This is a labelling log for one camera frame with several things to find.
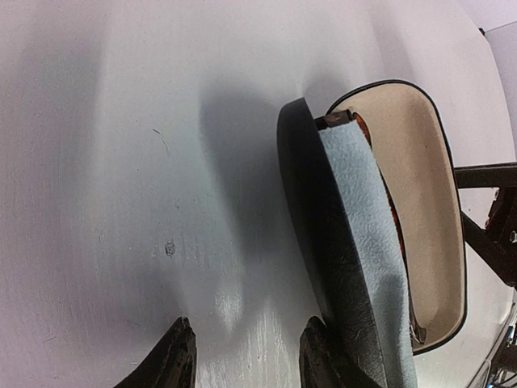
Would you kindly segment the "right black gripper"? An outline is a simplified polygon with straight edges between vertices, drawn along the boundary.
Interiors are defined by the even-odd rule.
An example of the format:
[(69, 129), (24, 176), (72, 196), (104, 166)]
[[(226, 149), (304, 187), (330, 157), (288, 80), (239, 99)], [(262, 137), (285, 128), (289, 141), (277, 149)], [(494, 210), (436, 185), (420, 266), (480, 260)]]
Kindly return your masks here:
[(456, 186), (498, 188), (482, 229), (461, 213), (464, 240), (507, 286), (516, 286), (517, 162), (455, 167)]

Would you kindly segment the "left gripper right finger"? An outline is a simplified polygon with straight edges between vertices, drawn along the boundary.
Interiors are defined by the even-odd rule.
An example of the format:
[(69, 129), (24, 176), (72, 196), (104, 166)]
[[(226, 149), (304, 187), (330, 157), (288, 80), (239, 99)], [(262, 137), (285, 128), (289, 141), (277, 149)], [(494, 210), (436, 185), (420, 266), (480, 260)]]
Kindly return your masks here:
[(301, 387), (363, 387), (356, 368), (334, 346), (334, 339), (319, 317), (307, 322), (300, 337)]

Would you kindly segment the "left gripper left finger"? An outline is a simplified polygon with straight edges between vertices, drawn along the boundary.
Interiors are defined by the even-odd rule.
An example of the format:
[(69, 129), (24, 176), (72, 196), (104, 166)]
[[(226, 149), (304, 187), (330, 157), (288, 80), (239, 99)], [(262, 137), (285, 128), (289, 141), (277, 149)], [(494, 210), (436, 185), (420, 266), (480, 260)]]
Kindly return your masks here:
[(115, 388), (194, 388), (196, 335), (186, 316), (177, 318), (145, 359)]

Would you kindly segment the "tortoiseshell sunglasses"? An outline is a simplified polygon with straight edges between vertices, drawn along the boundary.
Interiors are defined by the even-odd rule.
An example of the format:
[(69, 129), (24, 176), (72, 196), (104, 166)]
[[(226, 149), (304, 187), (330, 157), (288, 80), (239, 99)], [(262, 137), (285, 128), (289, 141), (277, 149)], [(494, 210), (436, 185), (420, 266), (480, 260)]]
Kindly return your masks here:
[[(325, 116), (318, 117), (314, 120), (317, 130), (323, 131), (326, 129), (338, 127), (342, 124), (348, 124), (351, 122), (355, 122), (361, 132), (363, 133), (364, 137), (366, 138), (370, 148), (372, 148), (372, 139), (371, 135), (368, 129), (368, 126), (364, 119), (360, 116), (357, 112), (352, 112), (349, 109), (346, 109), (344, 111), (335, 112), (335, 113), (329, 113)], [(393, 198), (391, 196), (391, 193), (389, 191), (389, 188), (385, 182), (385, 178), (382, 175), (380, 171), (380, 177), (382, 178), (383, 185), (385, 187), (385, 192), (388, 198), (389, 207), (391, 214), (393, 216), (394, 225), (396, 226), (397, 230), (397, 237), (398, 242), (401, 249), (401, 256), (403, 258), (405, 271), (406, 271), (406, 279), (407, 279), (407, 285), (408, 285), (408, 298), (409, 298), (409, 313), (410, 313), (410, 335), (412, 338), (412, 341), (416, 344), (424, 345), (427, 339), (427, 330), (424, 327), (421, 327), (418, 323), (418, 319), (416, 317), (416, 313), (414, 311), (414, 304), (413, 304), (413, 298), (411, 295), (411, 289), (410, 289), (410, 277), (409, 277), (409, 267), (407, 263), (407, 254), (406, 254), (406, 245), (404, 241), (404, 236), (402, 233), (401, 223), (399, 216), (397, 214), (397, 210), (395, 207), (395, 204), (393, 202)]]

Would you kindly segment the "black glasses case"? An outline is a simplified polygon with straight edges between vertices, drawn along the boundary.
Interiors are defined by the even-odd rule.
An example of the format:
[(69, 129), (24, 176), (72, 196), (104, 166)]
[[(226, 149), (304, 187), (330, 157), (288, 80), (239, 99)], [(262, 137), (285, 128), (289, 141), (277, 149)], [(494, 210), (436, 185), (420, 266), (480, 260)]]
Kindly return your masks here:
[[(460, 200), (442, 120), (431, 97), (402, 80), (362, 86), (328, 110), (357, 112), (385, 178), (406, 245), (414, 311), (427, 330), (412, 341), (416, 387), (430, 387), (427, 367), (456, 336), (467, 313), (467, 271)], [(363, 387), (390, 387), (380, 337), (338, 185), (305, 99), (281, 108), (277, 150), (288, 210), (334, 346)]]

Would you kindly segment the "blue cleaning cloth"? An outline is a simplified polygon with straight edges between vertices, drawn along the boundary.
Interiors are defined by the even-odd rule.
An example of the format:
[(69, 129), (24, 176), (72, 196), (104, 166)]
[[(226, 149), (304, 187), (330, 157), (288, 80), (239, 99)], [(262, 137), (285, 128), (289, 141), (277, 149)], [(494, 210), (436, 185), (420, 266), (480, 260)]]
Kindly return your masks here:
[(359, 125), (319, 133), (364, 270), (390, 387), (416, 387), (410, 338), (409, 288), (389, 199)]

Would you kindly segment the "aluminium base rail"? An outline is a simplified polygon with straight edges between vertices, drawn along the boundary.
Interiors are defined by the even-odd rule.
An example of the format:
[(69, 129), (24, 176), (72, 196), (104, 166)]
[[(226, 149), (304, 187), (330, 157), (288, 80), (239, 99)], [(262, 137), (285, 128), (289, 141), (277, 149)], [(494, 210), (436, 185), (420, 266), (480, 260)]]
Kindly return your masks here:
[(516, 303), (487, 358), (467, 387), (516, 387)]

